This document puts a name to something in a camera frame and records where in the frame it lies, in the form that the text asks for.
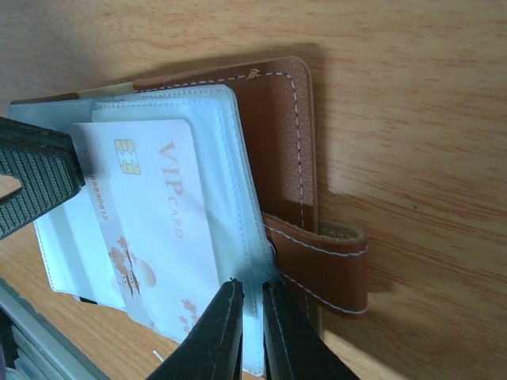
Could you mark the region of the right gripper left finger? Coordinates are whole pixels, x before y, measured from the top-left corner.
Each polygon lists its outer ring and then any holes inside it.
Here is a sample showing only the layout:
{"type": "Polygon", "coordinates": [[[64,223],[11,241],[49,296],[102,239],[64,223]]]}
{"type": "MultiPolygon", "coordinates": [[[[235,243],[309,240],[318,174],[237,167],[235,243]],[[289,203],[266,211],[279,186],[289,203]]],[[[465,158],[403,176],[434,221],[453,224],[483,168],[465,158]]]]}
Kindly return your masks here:
{"type": "Polygon", "coordinates": [[[223,283],[180,346],[148,378],[240,379],[242,377],[242,283],[223,283]]]}

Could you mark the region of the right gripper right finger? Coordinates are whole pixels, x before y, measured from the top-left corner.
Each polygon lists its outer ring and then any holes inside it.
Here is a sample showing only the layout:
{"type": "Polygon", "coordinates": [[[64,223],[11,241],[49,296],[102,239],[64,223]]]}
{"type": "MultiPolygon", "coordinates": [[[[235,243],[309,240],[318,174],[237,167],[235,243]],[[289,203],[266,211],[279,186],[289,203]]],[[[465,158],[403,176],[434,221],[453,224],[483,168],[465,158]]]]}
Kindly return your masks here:
{"type": "Polygon", "coordinates": [[[280,281],[262,285],[267,379],[357,379],[318,337],[280,281]]]}

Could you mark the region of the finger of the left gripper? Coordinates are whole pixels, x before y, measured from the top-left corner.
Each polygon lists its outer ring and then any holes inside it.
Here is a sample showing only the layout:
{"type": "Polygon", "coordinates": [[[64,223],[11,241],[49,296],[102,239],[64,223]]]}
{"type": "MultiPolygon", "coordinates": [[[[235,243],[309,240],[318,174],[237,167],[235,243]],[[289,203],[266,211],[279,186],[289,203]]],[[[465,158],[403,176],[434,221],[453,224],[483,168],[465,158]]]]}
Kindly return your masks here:
{"type": "Polygon", "coordinates": [[[1,238],[76,196],[84,186],[70,135],[4,117],[1,174],[21,183],[1,198],[1,238]]]}

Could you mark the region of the brown leather card holder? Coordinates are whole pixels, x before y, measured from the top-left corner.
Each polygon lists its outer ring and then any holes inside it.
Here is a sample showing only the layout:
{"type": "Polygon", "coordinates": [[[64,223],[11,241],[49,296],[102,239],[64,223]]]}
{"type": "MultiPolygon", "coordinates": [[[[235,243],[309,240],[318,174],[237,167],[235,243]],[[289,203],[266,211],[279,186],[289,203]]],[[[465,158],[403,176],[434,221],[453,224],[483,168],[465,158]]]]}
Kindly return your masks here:
{"type": "MultiPolygon", "coordinates": [[[[189,123],[219,280],[213,298],[226,281],[242,283],[242,373],[266,378],[266,282],[286,286],[321,340],[320,308],[367,313],[366,234],[318,220],[313,94],[302,60],[14,101],[6,118],[70,136],[76,123],[189,123]]],[[[29,224],[53,290],[128,314],[82,174],[76,196],[29,224]]]]}

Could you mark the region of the white VIP card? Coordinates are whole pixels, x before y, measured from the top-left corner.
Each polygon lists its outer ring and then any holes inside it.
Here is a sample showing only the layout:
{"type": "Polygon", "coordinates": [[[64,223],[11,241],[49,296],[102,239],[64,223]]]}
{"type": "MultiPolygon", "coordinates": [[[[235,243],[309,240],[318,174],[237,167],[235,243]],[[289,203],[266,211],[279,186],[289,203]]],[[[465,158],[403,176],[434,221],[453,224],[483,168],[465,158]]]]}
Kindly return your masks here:
{"type": "Polygon", "coordinates": [[[128,316],[182,342],[219,286],[189,123],[74,123],[69,132],[128,316]]]}

